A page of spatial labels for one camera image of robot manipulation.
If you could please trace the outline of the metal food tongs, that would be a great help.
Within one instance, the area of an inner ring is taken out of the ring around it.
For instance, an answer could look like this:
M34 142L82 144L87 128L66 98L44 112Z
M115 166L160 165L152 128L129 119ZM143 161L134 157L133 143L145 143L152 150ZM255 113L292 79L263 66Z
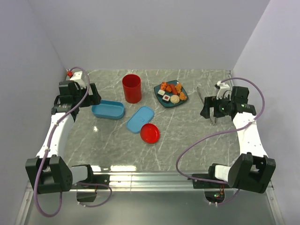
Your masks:
M197 93L198 93L198 95L199 95L199 97L200 97L200 99L201 99L202 104L204 104L204 97L201 95L199 86L197 86L196 89L197 89ZM212 118L210 118L210 123L211 123L211 125L214 126L214 125L216 124L216 121L217 121L217 119L212 119Z

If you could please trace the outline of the orange fried nugget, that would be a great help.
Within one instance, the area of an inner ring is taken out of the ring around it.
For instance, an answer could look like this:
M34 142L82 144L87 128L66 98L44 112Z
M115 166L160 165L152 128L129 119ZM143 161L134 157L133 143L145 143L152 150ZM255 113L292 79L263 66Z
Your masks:
M179 98L180 98L181 101L186 101L187 100L187 96L184 94L183 91L180 93Z
M182 84L181 83L177 83L175 85L175 88L176 88L177 93L181 93Z

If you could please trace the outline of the white steamed bun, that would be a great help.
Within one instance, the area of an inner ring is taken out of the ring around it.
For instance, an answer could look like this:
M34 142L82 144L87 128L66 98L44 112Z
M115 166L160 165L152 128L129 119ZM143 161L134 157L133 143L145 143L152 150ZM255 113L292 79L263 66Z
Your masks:
M171 98L170 98L170 102L171 102L172 104L177 104L177 103L179 103L179 102L180 102L179 96L178 96L178 95L172 95Z

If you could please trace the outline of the orange fried nugget back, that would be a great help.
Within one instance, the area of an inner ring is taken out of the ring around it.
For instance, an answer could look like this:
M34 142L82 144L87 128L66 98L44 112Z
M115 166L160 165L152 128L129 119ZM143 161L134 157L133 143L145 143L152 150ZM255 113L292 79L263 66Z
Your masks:
M175 85L175 88L176 88L177 93L181 93L182 84L181 83L177 83Z

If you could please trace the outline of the red sausage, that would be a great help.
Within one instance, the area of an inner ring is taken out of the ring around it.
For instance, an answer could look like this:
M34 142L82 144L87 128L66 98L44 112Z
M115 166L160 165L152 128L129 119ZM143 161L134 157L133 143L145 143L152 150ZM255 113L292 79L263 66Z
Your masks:
M177 92L177 89L175 88L175 85L171 83L170 87L171 87L171 90L172 90L172 94L178 95L178 92Z

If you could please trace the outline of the orange grilled salmon piece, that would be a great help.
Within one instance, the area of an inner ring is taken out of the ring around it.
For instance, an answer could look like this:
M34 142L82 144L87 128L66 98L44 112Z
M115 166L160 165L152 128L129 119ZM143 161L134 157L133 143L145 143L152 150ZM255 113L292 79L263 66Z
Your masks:
M167 83L166 82L162 82L161 85L160 85L160 89L165 91L167 88Z

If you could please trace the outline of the orange fried shrimp piece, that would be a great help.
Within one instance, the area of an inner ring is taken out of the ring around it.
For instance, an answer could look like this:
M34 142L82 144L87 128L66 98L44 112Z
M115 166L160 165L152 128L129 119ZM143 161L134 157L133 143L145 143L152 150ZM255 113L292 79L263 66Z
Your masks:
M168 92L168 93L171 93L171 92L172 92L171 86L170 86L170 85L167 85L165 91Z

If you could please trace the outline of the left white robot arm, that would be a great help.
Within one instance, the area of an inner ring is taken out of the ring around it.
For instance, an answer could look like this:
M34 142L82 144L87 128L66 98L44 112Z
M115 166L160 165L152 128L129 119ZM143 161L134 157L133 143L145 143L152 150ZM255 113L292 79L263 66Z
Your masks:
M61 193L79 183L90 188L95 183L90 165L68 167L63 160L68 134L81 107L100 103L94 83L81 87L75 81L59 83L60 94L51 110L51 124L44 144L35 158L28 159L25 169L36 194Z

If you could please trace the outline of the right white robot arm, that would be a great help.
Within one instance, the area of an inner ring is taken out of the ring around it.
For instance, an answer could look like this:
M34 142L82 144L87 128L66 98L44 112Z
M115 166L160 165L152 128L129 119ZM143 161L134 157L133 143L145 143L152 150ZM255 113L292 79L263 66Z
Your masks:
M232 166L210 166L207 183L216 188L225 181L231 188L262 194L275 171L276 162L268 157L261 143L256 110L248 104L249 90L241 86L230 87L224 82L218 82L216 88L217 95L205 97L200 115L206 119L231 117L238 130L240 156Z

